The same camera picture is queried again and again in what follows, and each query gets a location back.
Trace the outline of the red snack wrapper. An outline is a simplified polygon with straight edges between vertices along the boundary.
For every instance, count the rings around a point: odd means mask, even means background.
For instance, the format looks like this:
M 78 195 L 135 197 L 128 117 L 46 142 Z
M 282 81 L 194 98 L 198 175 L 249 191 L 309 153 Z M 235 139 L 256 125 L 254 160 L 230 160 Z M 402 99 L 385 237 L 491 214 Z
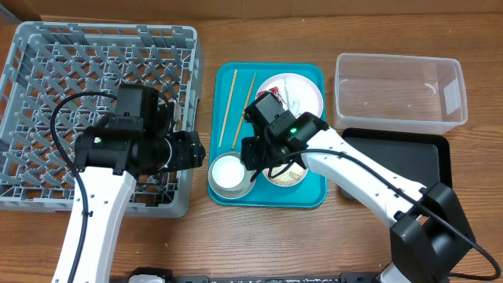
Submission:
M 264 91 L 262 92 L 262 95 L 266 95 L 266 94 L 272 94 L 272 95 L 275 97 L 275 99 L 276 99 L 276 100 L 277 100 L 277 101 L 278 101 L 281 105 L 283 105 L 283 104 L 284 104 L 284 102 L 285 102 L 285 101 L 284 101 L 284 99 L 282 98 L 281 94 L 280 94 L 279 89 L 278 89 L 276 86 L 275 86 L 275 87 L 272 87 L 272 88 L 270 88 L 270 89 L 268 89 L 268 90 L 264 90 Z

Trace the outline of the wooden chopstick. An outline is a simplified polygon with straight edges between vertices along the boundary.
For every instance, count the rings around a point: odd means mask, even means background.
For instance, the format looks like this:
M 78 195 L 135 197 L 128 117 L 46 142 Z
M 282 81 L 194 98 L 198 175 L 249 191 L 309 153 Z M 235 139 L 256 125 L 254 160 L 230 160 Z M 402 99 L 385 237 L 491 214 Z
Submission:
M 256 73 L 254 73 L 254 75 L 252 77 L 252 81 L 251 81 L 251 84 L 250 84 L 250 87 L 249 87 L 249 90 L 248 90 L 248 94 L 247 94 L 246 100 L 244 102 L 244 107 L 243 107 L 243 110 L 242 110 L 241 115 L 240 115 L 240 120 L 239 120 L 239 123 L 238 123 L 238 126 L 237 126 L 237 130 L 236 130 L 234 138 L 233 138 L 233 144 L 231 146 L 232 150 L 235 149 L 236 144 L 237 144 L 237 139 L 239 138 L 240 129 L 241 129 L 242 123 L 244 121 L 244 110 L 248 107 L 248 102 L 250 100 L 250 97 L 251 97 L 251 94 L 252 94 L 252 91 L 253 91 L 253 87 L 255 85 L 255 78 L 256 78 Z
M 224 137 L 224 134 L 225 134 L 225 131 L 226 131 L 226 124 L 227 124 L 227 120 L 228 120 L 229 109 L 230 109 L 232 98 L 233 98 L 233 90 L 234 90 L 234 87 L 235 87 L 236 80 L 237 80 L 237 69 L 234 70 L 233 80 L 231 82 L 231 87 L 230 87 L 230 90 L 229 90 L 229 96 L 228 96 L 228 101 L 227 101 L 227 105 L 226 105 L 226 111 L 225 111 L 225 115 L 224 115 L 224 120 L 222 122 L 222 131 L 221 131 L 220 139 L 219 139 L 219 143 L 218 143 L 218 147 L 219 148 L 221 148 L 221 146 L 222 146 L 223 137 Z

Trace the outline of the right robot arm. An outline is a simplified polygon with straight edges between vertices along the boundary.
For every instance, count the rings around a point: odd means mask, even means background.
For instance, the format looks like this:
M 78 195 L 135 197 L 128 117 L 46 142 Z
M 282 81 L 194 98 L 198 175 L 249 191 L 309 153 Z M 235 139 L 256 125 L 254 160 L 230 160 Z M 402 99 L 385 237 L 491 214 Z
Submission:
M 389 229 L 391 263 L 378 282 L 446 282 L 475 241 L 456 193 L 427 187 L 388 170 L 344 141 L 316 115 L 295 117 L 267 93 L 245 110 L 254 135 L 241 142 L 256 174 L 296 163 L 327 178 L 377 215 Z

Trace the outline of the white paper cup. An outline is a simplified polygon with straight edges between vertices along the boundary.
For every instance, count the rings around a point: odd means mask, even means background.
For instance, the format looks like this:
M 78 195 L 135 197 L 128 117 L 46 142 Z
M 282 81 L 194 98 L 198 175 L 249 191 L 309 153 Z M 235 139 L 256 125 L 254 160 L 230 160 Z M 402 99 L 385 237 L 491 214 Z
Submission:
M 213 163 L 211 176 L 222 189 L 236 190 L 244 179 L 244 166 L 235 156 L 223 156 Z

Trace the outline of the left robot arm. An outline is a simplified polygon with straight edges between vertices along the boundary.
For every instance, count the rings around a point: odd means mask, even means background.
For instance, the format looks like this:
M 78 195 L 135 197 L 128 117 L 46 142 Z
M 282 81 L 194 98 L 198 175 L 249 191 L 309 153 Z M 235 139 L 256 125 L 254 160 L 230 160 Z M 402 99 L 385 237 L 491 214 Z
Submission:
M 87 127 L 69 157 L 50 133 L 75 180 L 75 196 L 55 282 L 107 282 L 126 207 L 142 175 L 162 176 L 201 167 L 206 155 L 196 131 L 177 131 L 181 107 L 157 89 L 122 84 L 110 97 L 116 106 Z

